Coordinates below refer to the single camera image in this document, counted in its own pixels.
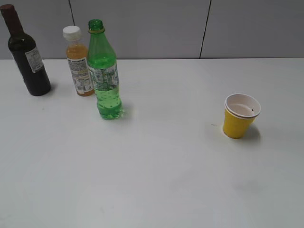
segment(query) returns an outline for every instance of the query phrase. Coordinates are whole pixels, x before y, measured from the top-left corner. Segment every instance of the juice bottle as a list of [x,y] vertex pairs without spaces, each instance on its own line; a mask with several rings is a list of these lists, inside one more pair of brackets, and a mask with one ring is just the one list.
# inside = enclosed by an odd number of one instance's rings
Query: juice bottle
[[91,39],[88,65],[97,97],[98,111],[104,119],[115,119],[121,115],[122,101],[119,97],[116,54],[105,37],[104,29],[101,20],[89,21]]
[[77,94],[80,96],[90,96],[94,93],[94,89],[86,61],[88,50],[80,41],[80,28],[77,26],[65,27],[63,29],[63,37],[68,41],[66,57]]

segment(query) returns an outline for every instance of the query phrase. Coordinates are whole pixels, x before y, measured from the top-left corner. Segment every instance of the green plastic bottle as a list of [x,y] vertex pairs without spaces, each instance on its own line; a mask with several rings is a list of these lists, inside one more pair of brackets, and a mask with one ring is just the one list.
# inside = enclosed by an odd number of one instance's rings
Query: green plastic bottle
[[116,54],[105,37],[101,20],[89,21],[91,33],[88,65],[97,96],[97,108],[102,118],[115,119],[122,112]]

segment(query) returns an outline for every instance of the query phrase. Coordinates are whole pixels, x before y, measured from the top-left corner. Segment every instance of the yellow cup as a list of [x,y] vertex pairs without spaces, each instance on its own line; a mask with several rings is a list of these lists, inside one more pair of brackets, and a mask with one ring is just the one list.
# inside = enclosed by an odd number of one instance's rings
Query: yellow cup
[[223,132],[233,139],[243,137],[260,112],[261,105],[253,97],[245,94],[228,96],[225,100]]

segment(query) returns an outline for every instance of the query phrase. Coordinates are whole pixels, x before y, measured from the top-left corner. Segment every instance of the dark red wine bottle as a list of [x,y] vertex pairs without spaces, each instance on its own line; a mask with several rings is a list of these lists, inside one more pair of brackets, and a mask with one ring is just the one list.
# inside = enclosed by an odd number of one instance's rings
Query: dark red wine bottle
[[29,93],[33,96],[46,94],[50,91],[51,84],[34,39],[24,33],[13,5],[2,5],[0,10],[10,32],[9,50],[17,63]]

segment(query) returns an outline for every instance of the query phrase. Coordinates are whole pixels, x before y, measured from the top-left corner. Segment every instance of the cup rim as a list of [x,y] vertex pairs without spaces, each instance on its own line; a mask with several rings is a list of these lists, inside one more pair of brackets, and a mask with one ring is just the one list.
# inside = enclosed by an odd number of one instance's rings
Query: cup rim
[[[254,115],[241,115],[241,114],[238,114],[236,112],[234,112],[231,108],[229,108],[229,106],[227,105],[227,100],[228,98],[230,98],[231,96],[234,96],[234,95],[243,95],[243,96],[247,96],[247,97],[250,97],[251,99],[253,99],[257,105],[259,106],[259,112],[257,114],[254,114]],[[260,113],[261,113],[261,104],[252,96],[249,96],[247,94],[230,94],[229,96],[226,97],[225,99],[225,109],[230,112],[231,114],[233,114],[234,116],[236,117],[241,117],[241,118],[244,118],[244,119],[252,119],[252,118],[256,118]]]

